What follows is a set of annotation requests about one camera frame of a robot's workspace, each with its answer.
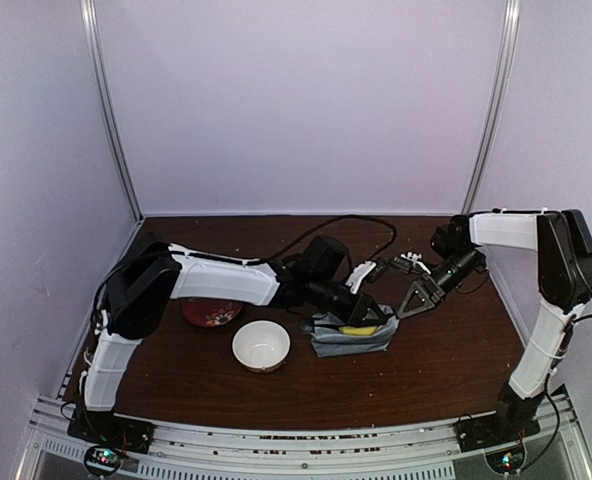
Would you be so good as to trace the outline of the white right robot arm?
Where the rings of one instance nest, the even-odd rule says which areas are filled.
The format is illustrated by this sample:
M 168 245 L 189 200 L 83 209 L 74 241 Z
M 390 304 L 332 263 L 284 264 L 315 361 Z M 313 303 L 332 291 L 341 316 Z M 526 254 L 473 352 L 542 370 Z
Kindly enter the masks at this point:
M 417 278 L 397 309 L 398 318 L 437 307 L 473 271 L 486 265 L 484 246 L 537 254 L 540 306 L 528 345 L 499 394 L 488 430 L 511 440 L 534 417 L 550 377 L 564 359 L 575 324 L 592 301 L 592 236 L 576 209 L 456 215 L 436 228 L 432 248 L 442 261 Z

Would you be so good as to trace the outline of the grey zip pouch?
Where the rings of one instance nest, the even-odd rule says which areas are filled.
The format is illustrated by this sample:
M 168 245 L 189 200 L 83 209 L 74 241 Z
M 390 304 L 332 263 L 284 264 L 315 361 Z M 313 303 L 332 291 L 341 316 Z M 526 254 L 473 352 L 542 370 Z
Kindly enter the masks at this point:
M 371 336 L 344 335 L 339 331 L 343 324 L 331 313 L 317 313 L 298 321 L 298 328 L 308 334 L 313 350 L 319 358 L 338 357 L 385 351 L 399 325 L 394 310 L 386 304 L 379 305 L 389 316 Z

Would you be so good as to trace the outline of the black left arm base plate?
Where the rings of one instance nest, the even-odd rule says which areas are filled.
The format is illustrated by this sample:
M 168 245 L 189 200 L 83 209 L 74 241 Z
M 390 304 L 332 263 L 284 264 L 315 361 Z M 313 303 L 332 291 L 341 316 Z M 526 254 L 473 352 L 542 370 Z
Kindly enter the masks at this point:
M 154 429 L 155 426 L 147 421 L 116 416 L 112 412 L 77 409 L 69 422 L 67 434 L 128 453 L 147 454 Z

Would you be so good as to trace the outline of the yellow sponge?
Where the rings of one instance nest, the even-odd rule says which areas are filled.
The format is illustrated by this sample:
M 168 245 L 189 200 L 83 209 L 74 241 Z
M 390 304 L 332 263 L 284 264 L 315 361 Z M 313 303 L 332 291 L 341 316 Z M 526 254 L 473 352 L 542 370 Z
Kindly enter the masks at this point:
M 344 335 L 351 336 L 371 336 L 377 332 L 378 326 L 367 326 L 367 327 L 352 327 L 352 326 L 341 326 L 339 331 Z

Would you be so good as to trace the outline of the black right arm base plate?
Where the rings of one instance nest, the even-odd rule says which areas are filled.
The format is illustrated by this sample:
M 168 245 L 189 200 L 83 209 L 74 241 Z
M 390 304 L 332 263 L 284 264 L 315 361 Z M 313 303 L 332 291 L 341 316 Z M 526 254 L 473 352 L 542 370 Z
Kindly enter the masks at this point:
M 462 453 L 518 442 L 520 435 L 532 436 L 540 432 L 537 420 L 529 420 L 517 431 L 504 430 L 495 413 L 472 417 L 466 415 L 453 425 Z

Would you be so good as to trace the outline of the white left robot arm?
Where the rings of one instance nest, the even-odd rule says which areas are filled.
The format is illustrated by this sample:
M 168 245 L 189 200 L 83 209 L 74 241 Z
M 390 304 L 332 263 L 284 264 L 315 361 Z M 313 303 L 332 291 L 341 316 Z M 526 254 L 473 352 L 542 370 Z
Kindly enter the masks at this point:
M 330 238 L 285 259 L 227 257 L 165 242 L 127 254 L 102 281 L 93 303 L 97 343 L 79 382 L 82 429 L 99 444 L 119 436 L 119 421 L 109 414 L 119 386 L 136 348 L 157 331 L 173 303 L 200 299 L 277 309 L 313 306 L 344 326 L 385 324 L 389 314 L 361 290 L 374 263 L 361 263 L 340 281 L 335 275 L 346 256 L 344 246 Z

